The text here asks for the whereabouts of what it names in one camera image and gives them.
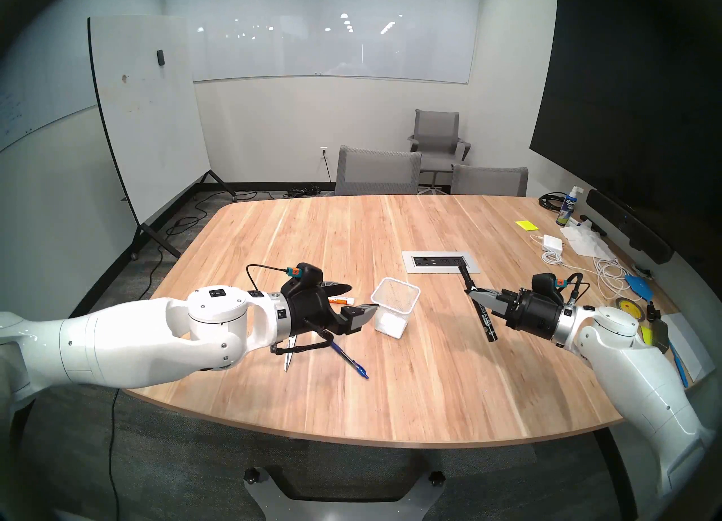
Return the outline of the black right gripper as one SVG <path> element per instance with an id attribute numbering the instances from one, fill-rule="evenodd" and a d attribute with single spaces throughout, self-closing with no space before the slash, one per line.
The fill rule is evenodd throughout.
<path id="1" fill-rule="evenodd" d="M 505 319 L 506 327 L 545 340 L 552 339 L 565 305 L 563 296 L 556 290 L 552 290 L 552 296 L 533 290 L 514 292 L 482 288 L 466 289 L 466 294 L 474 302 L 480 317 L 490 310 L 493 315 Z"/>

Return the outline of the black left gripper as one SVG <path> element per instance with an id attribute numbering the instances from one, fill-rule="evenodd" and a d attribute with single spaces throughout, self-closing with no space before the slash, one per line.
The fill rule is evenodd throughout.
<path id="1" fill-rule="evenodd" d="M 360 331 L 363 325 L 373 319 L 379 309 L 378 304 L 346 305 L 340 308 L 338 315 L 329 303 L 330 296 L 340 296 L 351 290 L 352 286 L 346 283 L 322 282 L 321 286 L 306 287 L 292 294 L 291 286 L 283 286 L 280 293 L 290 310 L 290 335 L 310 332 L 312 328 L 306 321 L 339 335 Z"/>

